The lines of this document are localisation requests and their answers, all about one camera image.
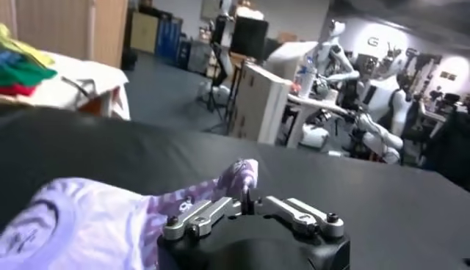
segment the ceiling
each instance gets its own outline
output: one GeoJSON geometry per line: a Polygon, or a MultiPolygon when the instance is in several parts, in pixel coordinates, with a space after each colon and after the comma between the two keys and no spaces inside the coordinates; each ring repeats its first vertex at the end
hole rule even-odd
{"type": "Polygon", "coordinates": [[[341,15],[361,14],[470,55],[470,0],[334,0],[341,15]]]}

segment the black tabletop surface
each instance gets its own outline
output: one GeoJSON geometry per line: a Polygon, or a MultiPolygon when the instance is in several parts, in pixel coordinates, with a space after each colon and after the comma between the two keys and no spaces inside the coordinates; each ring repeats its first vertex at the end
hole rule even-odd
{"type": "Polygon", "coordinates": [[[254,158],[265,194],[340,215],[352,269],[467,269],[470,258],[470,194],[433,172],[18,106],[0,106],[0,151],[0,228],[53,178],[161,194],[254,158]]]}

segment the white wall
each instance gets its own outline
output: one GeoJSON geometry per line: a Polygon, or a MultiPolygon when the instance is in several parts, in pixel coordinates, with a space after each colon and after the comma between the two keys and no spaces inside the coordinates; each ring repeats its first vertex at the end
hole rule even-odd
{"type": "Polygon", "coordinates": [[[363,18],[340,18],[346,22],[346,31],[340,38],[340,43],[347,51],[354,51],[355,54],[368,54],[376,57],[384,57],[388,50],[388,42],[392,46],[406,50],[415,48],[416,50],[444,56],[442,63],[434,72],[434,79],[428,90],[434,90],[437,86],[442,86],[443,92],[453,92],[459,95],[470,93],[470,61],[469,58],[459,56],[454,52],[442,48],[430,41],[405,33],[399,29],[387,26],[363,18]],[[379,39],[379,46],[374,47],[368,44],[370,37],[379,39]],[[457,75],[455,81],[440,78],[441,72],[446,71],[457,75]]]}
{"type": "MultiPolygon", "coordinates": [[[[269,37],[279,32],[293,32],[301,40],[317,40],[330,0],[253,0],[255,8],[270,22],[269,37]]],[[[153,6],[184,19],[183,31],[197,37],[202,0],[153,0],[153,6]]]]}

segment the screw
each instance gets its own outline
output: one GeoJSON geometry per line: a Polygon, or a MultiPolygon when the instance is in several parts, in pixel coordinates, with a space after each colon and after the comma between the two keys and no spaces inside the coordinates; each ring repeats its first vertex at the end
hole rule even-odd
{"type": "Polygon", "coordinates": [[[337,223],[339,221],[339,216],[335,213],[328,213],[326,217],[326,222],[328,223],[337,223]]]}
{"type": "Polygon", "coordinates": [[[199,227],[196,225],[193,225],[188,228],[188,235],[192,239],[198,239],[199,238],[199,227]]]}
{"type": "Polygon", "coordinates": [[[317,223],[307,225],[307,233],[311,236],[318,234],[320,226],[317,223]]]}
{"type": "Polygon", "coordinates": [[[177,216],[169,216],[167,218],[167,226],[173,226],[178,223],[178,217],[177,216]]]}

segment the purple patterned fabric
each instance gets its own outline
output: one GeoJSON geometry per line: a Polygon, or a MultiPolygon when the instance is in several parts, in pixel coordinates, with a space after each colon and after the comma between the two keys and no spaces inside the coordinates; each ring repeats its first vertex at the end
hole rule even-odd
{"type": "Polygon", "coordinates": [[[146,269],[158,269],[156,240],[169,216],[178,216],[200,200],[219,200],[221,197],[240,199],[248,188],[256,187],[258,163],[240,160],[227,168],[218,178],[188,189],[181,189],[159,197],[152,197],[148,204],[148,219],[143,230],[143,264],[146,269]]]}
{"type": "Polygon", "coordinates": [[[161,196],[84,178],[53,180],[0,232],[0,269],[159,270],[156,240],[169,216],[201,200],[239,199],[257,178],[257,162],[240,160],[217,179],[161,196]]]}

